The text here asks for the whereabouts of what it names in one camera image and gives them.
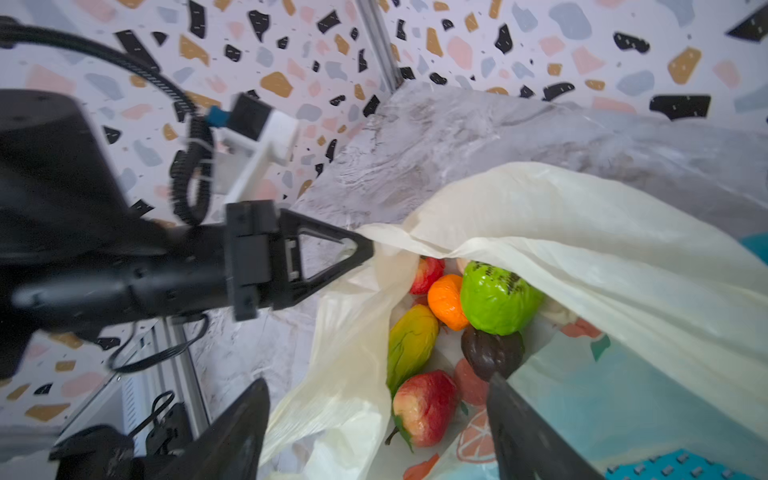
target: red apple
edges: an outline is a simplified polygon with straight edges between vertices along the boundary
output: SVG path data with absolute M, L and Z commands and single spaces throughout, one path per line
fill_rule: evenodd
M 429 291 L 429 287 L 442 276 L 445 270 L 445 260 L 438 260 L 432 257 L 422 257 L 419 259 L 419 268 L 416 271 L 416 278 L 411 285 L 413 295 L 424 295 Z
M 442 370 L 423 373 L 406 380 L 392 400 L 396 423 L 405 431 L 406 440 L 417 447 L 437 445 L 453 411 L 458 405 L 458 388 L 450 375 Z

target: blue connector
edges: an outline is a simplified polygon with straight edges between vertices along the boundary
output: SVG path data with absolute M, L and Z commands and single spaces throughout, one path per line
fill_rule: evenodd
M 224 111 L 214 105 L 208 111 L 207 120 L 211 127 L 226 127 L 227 122 L 230 120 L 230 112 Z

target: marble surface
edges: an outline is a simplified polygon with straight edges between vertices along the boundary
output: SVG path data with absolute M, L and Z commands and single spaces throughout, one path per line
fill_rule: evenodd
M 768 231 L 766 135 L 420 82 L 382 104 L 293 209 L 349 229 L 400 223 L 444 185 L 510 161 L 622 181 L 736 238 Z M 336 256 L 317 242 L 302 254 L 310 269 Z M 213 312 L 210 331 L 192 347 L 212 419 L 259 376 L 272 408 L 302 380 L 315 311 L 310 297 L 242 323 L 228 309 Z M 311 442 L 297 443 L 265 470 L 296 471 L 309 449 Z

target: teal object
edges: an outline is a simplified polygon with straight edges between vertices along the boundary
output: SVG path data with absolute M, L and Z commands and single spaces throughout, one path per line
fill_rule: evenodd
M 605 349 L 609 346 L 611 346 L 611 339 L 608 338 L 608 335 L 603 335 L 603 338 L 599 339 L 597 342 L 592 342 L 589 344 L 589 348 L 592 350 L 592 356 L 594 357 L 595 362 L 600 359 Z
M 650 458 L 636 465 L 619 465 L 605 473 L 608 480 L 753 480 L 725 465 L 711 462 L 685 450 Z
M 208 111 L 208 123 L 211 127 L 225 127 L 230 119 L 230 112 L 218 108 L 216 105 Z
M 758 478 L 768 472 L 768 442 L 615 338 L 597 362 L 593 344 L 557 333 L 508 380 L 585 460 L 605 467 L 615 458 L 635 463 L 643 460 L 639 452 L 661 453 L 673 445 Z
M 741 244 L 768 265 L 768 232 L 743 238 Z

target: apple stem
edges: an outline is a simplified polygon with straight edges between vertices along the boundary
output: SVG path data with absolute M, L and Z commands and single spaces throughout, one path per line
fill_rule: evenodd
M 398 432 L 398 429 L 397 427 L 395 427 L 395 429 L 392 430 L 392 433 L 390 433 L 389 436 L 384 441 L 384 445 L 389 445 L 392 442 L 392 437 L 394 437 L 397 432 Z

